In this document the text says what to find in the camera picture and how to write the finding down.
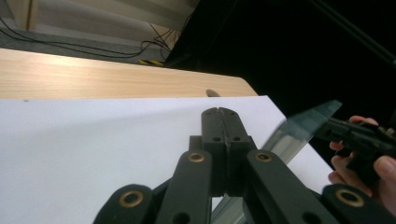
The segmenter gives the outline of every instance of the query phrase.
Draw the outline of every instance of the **white table surface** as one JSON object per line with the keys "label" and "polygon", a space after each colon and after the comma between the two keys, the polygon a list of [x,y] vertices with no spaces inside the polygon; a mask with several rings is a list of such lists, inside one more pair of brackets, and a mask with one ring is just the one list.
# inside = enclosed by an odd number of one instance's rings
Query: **white table surface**
{"label": "white table surface", "polygon": [[[156,188],[212,107],[238,113],[257,147],[285,119],[267,96],[0,100],[0,223],[92,223],[115,190]],[[309,145],[288,166],[316,192],[330,184]]]}

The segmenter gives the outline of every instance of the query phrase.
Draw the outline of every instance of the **black cable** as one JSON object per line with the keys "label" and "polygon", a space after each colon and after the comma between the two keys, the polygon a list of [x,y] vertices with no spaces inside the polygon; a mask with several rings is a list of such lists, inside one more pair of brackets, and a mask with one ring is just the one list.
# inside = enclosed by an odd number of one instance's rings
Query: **black cable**
{"label": "black cable", "polygon": [[[7,35],[11,38],[14,38],[16,40],[19,41],[27,41],[27,42],[34,42],[34,43],[39,43],[39,44],[45,44],[45,45],[49,45],[49,46],[53,46],[53,47],[58,47],[58,48],[62,48],[62,49],[70,49],[70,50],[74,50],[77,52],[82,52],[82,53],[87,53],[87,54],[91,54],[91,55],[96,55],[96,56],[101,56],[101,57],[108,57],[108,58],[133,58],[136,57],[138,55],[140,55],[141,53],[144,52],[144,50],[146,50],[149,45],[154,44],[154,45],[158,45],[160,47],[162,47],[161,44],[157,43],[157,42],[153,42],[153,41],[142,41],[140,43],[140,51],[136,52],[136,53],[124,53],[124,52],[118,52],[118,51],[114,51],[114,50],[109,50],[109,49],[99,49],[99,48],[94,48],[94,47],[89,47],[89,46],[84,46],[84,45],[78,45],[78,44],[71,44],[71,43],[64,43],[64,42],[57,42],[57,41],[42,41],[42,40],[37,40],[37,39],[33,39],[30,37],[27,37],[25,35],[21,35],[18,32],[15,32],[13,29],[11,29],[4,21],[3,19],[0,17],[0,21],[7,27],[7,29],[12,32],[15,35],[18,35],[22,38],[18,38],[16,36],[13,35],[9,35],[6,32],[4,32],[3,30],[0,29],[0,32],[3,33],[4,35]],[[111,53],[117,53],[117,54],[122,54],[122,55],[128,55],[128,56],[110,56],[110,55],[105,55],[105,54],[99,54],[99,53],[93,53],[93,52],[88,52],[85,50],[80,50],[80,49],[72,49],[72,48],[68,48],[65,46],[60,46],[60,45],[69,45],[69,46],[74,46],[74,47],[80,47],[80,48],[86,48],[86,49],[95,49],[95,50],[101,50],[101,51],[106,51],[106,52],[111,52]]]}

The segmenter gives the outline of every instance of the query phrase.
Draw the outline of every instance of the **screw hole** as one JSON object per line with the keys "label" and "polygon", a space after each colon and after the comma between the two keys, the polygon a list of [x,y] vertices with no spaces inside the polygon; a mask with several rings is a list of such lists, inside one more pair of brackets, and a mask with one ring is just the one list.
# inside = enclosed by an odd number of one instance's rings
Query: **screw hole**
{"label": "screw hole", "polygon": [[272,156],[267,153],[259,152],[256,154],[256,160],[268,162],[272,160]]}
{"label": "screw hole", "polygon": [[137,190],[128,191],[120,197],[122,207],[135,207],[143,201],[143,193]]}
{"label": "screw hole", "polygon": [[189,160],[193,162],[201,162],[205,159],[205,156],[201,153],[192,153],[189,156]]}

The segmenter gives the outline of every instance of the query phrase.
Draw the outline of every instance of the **transparent plastic sheet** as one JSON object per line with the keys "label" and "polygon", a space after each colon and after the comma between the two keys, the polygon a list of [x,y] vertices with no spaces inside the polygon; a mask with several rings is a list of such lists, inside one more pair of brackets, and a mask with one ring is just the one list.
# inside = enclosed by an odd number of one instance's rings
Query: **transparent plastic sheet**
{"label": "transparent plastic sheet", "polygon": [[[341,105],[341,102],[333,100],[287,118],[261,149],[274,152],[285,164],[288,164]],[[246,223],[242,203],[243,199],[240,197],[224,195],[212,213],[211,223]]]}

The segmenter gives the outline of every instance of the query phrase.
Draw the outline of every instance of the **wire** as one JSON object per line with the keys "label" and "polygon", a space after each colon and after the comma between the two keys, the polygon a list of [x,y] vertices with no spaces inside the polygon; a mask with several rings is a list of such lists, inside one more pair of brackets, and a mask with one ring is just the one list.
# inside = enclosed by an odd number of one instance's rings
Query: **wire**
{"label": "wire", "polygon": [[[8,37],[11,37],[13,39],[16,39],[16,40],[19,40],[19,41],[26,41],[26,42],[34,42],[34,43],[39,43],[39,44],[45,44],[45,45],[58,47],[58,48],[62,48],[62,49],[70,49],[70,50],[81,52],[81,53],[87,53],[87,54],[91,54],[91,55],[95,55],[95,56],[101,56],[101,57],[107,57],[107,58],[133,58],[133,57],[136,57],[136,56],[140,55],[141,53],[143,53],[151,44],[160,46],[161,49],[163,48],[163,44],[159,43],[158,41],[142,41],[140,43],[140,51],[135,52],[135,53],[124,53],[124,52],[119,52],[119,51],[114,51],[114,50],[109,50],[109,49],[94,48],[94,47],[85,46],[85,45],[79,45],[79,44],[72,44],[72,43],[65,43],[65,42],[58,42],[58,41],[42,41],[42,40],[30,38],[30,37],[25,36],[25,35],[21,35],[18,32],[15,32],[13,29],[11,29],[3,21],[3,19],[1,17],[0,17],[0,22],[2,22],[11,33],[13,33],[14,35],[19,36],[19,37],[16,37],[16,36],[13,36],[13,35],[9,35],[6,32],[4,32],[2,29],[0,29],[1,33],[3,33],[4,35],[7,35]],[[115,53],[115,54],[120,54],[120,55],[125,55],[125,56],[112,56],[112,55],[105,55],[105,54],[101,54],[101,53],[88,52],[88,51],[85,51],[85,50],[73,49],[73,48],[65,47],[63,45],[68,45],[68,46],[72,46],[72,47],[79,47],[79,48],[85,48],[85,49],[101,50],[101,51]]]}

